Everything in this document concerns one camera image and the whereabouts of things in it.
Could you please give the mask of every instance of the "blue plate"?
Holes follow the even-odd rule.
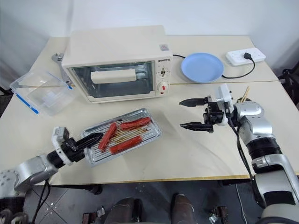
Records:
[[[182,72],[196,83],[210,83],[223,74],[223,64],[214,55],[195,53],[186,57],[182,62]]]

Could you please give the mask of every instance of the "oven door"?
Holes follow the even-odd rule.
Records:
[[[115,101],[155,95],[155,62],[70,68],[89,101]]]

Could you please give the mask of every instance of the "sausage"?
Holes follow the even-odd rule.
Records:
[[[109,129],[106,131],[101,142],[99,143],[99,150],[101,150],[102,152],[105,151],[105,147],[111,139],[111,137],[113,136],[114,132],[116,131],[116,128],[117,126],[115,122],[110,125]]]
[[[150,122],[150,117],[140,118],[138,120],[134,120],[134,121],[131,121],[131,122],[122,123],[122,124],[120,124],[120,128],[122,130],[125,130],[125,129],[129,129],[129,128],[132,128],[132,127],[146,125],[149,122]]]
[[[131,148],[131,147],[139,144],[140,142],[142,142],[142,137],[140,135],[138,135],[138,136],[136,136],[134,138],[131,138],[127,141],[124,141],[120,144],[112,146],[110,148],[110,152],[111,152],[111,154],[116,154],[116,153],[119,153],[119,152],[121,152],[123,150],[126,150],[128,148]]]

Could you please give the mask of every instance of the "oven window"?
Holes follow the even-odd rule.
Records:
[[[136,81],[95,84],[91,72],[135,69]],[[153,91],[154,61],[71,68],[88,95],[95,98],[148,94]]]

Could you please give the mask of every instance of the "oven door handle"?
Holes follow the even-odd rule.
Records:
[[[137,80],[135,69],[92,71],[90,78],[95,84],[124,83]]]

